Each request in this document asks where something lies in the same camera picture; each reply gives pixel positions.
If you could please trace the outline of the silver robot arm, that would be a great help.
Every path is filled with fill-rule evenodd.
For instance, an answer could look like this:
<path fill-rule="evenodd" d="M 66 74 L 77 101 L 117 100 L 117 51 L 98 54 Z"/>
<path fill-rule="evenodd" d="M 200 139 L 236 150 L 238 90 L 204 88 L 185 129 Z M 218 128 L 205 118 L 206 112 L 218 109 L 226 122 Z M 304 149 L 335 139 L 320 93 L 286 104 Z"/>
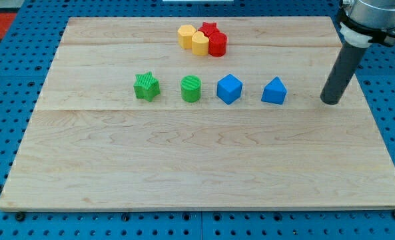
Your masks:
<path fill-rule="evenodd" d="M 395 0 L 340 0 L 337 14 L 345 42 L 358 48 L 395 45 Z"/>

